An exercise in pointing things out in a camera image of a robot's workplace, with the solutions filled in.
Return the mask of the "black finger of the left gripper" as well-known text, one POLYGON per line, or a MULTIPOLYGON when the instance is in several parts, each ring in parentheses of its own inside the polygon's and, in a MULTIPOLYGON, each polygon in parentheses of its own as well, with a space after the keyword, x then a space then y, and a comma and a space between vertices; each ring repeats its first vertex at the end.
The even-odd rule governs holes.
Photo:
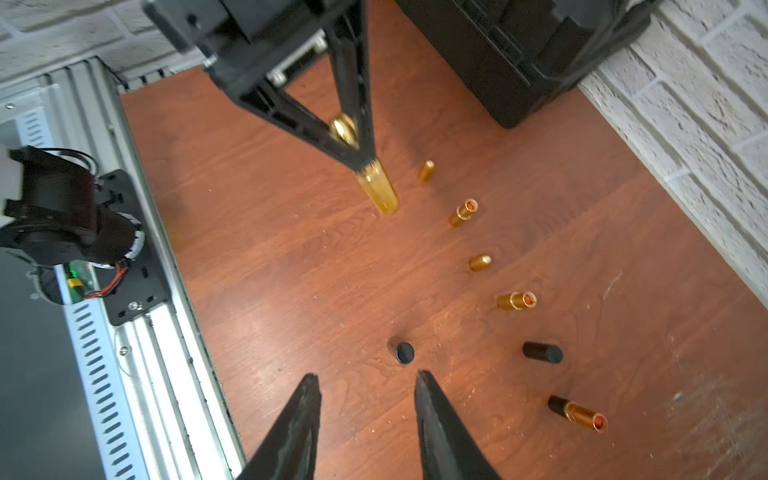
POLYGON ((329 1, 328 53, 341 113, 329 123, 341 144, 340 161, 363 171, 376 160, 369 85, 367 7, 363 1, 329 1))
POLYGON ((282 89, 262 81, 244 94, 231 95, 230 99, 242 109, 302 140, 348 169, 360 170, 357 150, 335 139, 326 122, 282 89))

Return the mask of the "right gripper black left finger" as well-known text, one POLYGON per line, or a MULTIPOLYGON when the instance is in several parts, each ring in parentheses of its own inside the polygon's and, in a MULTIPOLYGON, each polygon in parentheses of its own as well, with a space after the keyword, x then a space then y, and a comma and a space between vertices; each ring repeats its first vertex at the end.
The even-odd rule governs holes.
POLYGON ((306 374, 237 479, 313 479, 321 399, 318 376, 306 374))

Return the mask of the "black lipstick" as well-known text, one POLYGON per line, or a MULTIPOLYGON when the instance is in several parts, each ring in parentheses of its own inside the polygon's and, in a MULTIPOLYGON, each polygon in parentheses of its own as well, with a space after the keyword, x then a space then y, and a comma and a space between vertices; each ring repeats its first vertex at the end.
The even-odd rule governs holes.
POLYGON ((415 358, 414 347, 401 338, 390 338, 387 342, 387 349, 395 360, 402 365, 411 363, 415 358))
POLYGON ((607 418, 602 413, 585 408, 566 398, 552 395, 547 401, 547 406, 553 413, 590 430, 603 432, 608 426, 607 418))

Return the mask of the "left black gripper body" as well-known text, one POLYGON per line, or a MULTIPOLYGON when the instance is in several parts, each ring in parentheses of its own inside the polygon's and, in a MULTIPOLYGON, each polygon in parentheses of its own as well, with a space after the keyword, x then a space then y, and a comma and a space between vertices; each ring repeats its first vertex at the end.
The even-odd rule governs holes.
POLYGON ((147 17, 180 52, 199 50, 229 98, 262 81, 286 88, 329 56, 329 1, 144 1, 147 17))

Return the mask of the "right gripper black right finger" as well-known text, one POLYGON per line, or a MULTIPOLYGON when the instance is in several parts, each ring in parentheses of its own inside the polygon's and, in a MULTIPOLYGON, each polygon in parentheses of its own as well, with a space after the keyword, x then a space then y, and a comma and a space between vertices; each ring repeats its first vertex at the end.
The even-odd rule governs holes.
POLYGON ((431 372, 418 372, 414 398, 424 479, 501 478, 431 372))

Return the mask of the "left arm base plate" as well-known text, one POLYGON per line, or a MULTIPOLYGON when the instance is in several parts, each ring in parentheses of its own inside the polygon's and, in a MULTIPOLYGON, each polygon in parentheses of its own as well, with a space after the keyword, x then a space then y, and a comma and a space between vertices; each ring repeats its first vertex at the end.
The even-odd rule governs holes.
POLYGON ((133 249, 123 265, 127 272, 102 298, 109 323, 119 327, 170 299, 170 289, 157 255, 144 209, 129 174, 113 170, 99 178, 96 200, 126 217, 143 236, 141 249, 133 249))

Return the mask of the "black lipstick cap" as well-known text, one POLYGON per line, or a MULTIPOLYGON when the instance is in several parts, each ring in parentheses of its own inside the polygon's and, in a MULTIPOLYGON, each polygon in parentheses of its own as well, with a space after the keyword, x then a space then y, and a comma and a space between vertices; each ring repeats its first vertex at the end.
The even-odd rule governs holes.
POLYGON ((532 360, 560 364, 564 353, 558 345, 527 341, 522 346, 523 355, 532 360))

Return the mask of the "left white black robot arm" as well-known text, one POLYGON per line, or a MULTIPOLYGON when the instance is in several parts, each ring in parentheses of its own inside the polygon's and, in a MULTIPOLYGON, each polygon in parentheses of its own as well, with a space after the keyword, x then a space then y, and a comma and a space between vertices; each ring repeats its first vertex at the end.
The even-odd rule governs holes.
MULTIPOLYGON (((236 105, 352 170, 379 210, 397 207, 375 148, 363 2, 146 1, 142 8, 178 50, 205 55, 206 73, 236 105), (331 121, 286 92, 323 55, 341 106, 331 121)), ((46 266, 117 264, 139 252, 137 224, 97 202, 95 163, 84 153, 25 146, 3 150, 1 165, 3 247, 46 266)))

